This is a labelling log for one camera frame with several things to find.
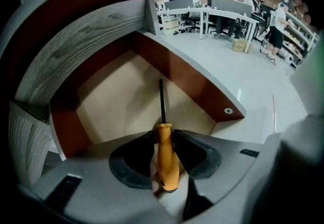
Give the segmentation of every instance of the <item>desk leg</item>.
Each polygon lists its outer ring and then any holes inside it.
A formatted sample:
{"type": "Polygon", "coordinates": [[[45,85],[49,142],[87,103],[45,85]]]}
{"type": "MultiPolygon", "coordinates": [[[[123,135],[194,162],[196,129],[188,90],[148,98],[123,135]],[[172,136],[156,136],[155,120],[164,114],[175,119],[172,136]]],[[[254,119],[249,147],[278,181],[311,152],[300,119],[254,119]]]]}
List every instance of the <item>desk leg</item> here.
{"type": "Polygon", "coordinates": [[[249,23],[248,32],[247,32],[247,34],[246,34],[246,36],[245,36],[245,39],[246,39],[246,40],[248,40],[249,35],[250,35],[250,33],[251,33],[251,27],[252,27],[252,22],[249,23]]]}
{"type": "Polygon", "coordinates": [[[245,50],[244,52],[247,53],[248,52],[248,49],[249,49],[249,46],[250,46],[250,43],[251,43],[251,40],[252,40],[252,37],[253,37],[253,33],[254,33],[254,30],[255,30],[255,26],[256,26],[257,23],[250,23],[250,26],[249,26],[249,39],[248,39],[248,42],[247,42],[247,46],[245,47],[245,50]]]}
{"type": "Polygon", "coordinates": [[[204,28],[204,13],[200,12],[200,33],[199,33],[199,39],[203,39],[203,28],[204,28]]]}
{"type": "Polygon", "coordinates": [[[181,14],[177,14],[178,26],[181,27],[181,14]]]}
{"type": "Polygon", "coordinates": [[[205,35],[208,35],[208,19],[209,19],[209,12],[206,12],[206,28],[205,28],[205,35]]]}
{"type": "Polygon", "coordinates": [[[164,14],[161,14],[161,21],[162,21],[162,27],[163,27],[163,34],[166,35],[166,24],[164,23],[164,14]]]}

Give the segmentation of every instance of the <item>screwdriver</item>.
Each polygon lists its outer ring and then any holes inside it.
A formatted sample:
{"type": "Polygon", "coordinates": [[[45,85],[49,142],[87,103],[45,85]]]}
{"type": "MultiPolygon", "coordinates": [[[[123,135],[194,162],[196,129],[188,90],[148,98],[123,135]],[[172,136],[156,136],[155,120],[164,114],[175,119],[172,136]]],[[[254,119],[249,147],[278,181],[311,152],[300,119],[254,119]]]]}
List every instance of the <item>screwdriver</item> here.
{"type": "Polygon", "coordinates": [[[157,124],[159,146],[157,153],[157,171],[163,189],[174,192],[179,185],[179,163],[171,140],[171,123],[166,122],[164,108],[163,81],[159,81],[162,123],[157,124]]]}

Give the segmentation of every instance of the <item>cardboard box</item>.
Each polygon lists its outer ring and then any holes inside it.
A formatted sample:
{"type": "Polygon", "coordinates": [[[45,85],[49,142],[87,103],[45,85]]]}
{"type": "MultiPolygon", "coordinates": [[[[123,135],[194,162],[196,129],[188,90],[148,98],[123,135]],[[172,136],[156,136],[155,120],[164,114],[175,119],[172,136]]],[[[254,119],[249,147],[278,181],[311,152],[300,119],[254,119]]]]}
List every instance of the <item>cardboard box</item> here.
{"type": "Polygon", "coordinates": [[[247,46],[246,40],[233,39],[233,44],[232,44],[233,51],[244,52],[246,46],[247,46]]]}

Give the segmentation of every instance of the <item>office chair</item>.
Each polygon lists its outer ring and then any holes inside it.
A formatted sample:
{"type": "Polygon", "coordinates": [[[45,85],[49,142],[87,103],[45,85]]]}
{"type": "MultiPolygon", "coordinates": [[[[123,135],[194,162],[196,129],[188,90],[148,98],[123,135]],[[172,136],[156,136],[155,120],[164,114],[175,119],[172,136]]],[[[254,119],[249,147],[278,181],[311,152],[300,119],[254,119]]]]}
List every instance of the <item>office chair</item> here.
{"type": "Polygon", "coordinates": [[[200,27],[196,26],[197,22],[200,21],[200,12],[189,12],[188,21],[192,21],[193,26],[187,27],[186,30],[189,29],[189,32],[191,32],[193,29],[200,30],[200,27]]]}
{"type": "Polygon", "coordinates": [[[188,20],[189,18],[189,12],[185,14],[181,14],[181,20],[184,20],[184,23],[181,23],[180,26],[182,25],[192,25],[192,22],[188,20]]]}

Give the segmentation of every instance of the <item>black shorts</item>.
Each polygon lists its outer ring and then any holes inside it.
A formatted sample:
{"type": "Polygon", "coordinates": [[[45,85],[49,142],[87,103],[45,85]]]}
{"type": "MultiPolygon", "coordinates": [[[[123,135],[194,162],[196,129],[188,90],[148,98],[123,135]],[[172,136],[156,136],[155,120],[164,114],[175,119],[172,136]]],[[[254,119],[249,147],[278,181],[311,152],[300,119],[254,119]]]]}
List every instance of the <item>black shorts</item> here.
{"type": "Polygon", "coordinates": [[[276,27],[271,27],[271,35],[269,38],[269,43],[272,44],[275,48],[280,49],[282,43],[284,42],[284,34],[281,33],[276,27]]]}

